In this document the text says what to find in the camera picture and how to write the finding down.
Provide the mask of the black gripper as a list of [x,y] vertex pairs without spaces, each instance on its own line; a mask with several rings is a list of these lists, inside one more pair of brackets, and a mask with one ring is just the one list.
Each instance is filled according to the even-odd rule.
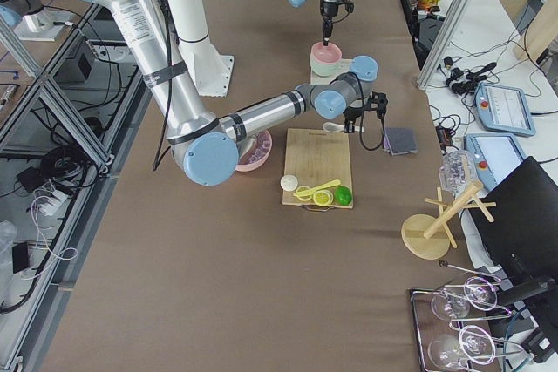
[[364,112],[375,112],[377,118],[383,121],[387,113],[387,105],[387,96],[382,92],[373,92],[368,98],[358,99],[344,111],[344,132],[354,133],[356,131],[355,121]]
[[332,20],[337,16],[341,6],[343,6],[346,11],[346,15],[342,17],[342,20],[344,20],[354,11],[354,3],[351,0],[320,0],[320,13],[323,19],[322,34],[324,46],[328,46],[330,43],[333,31]]

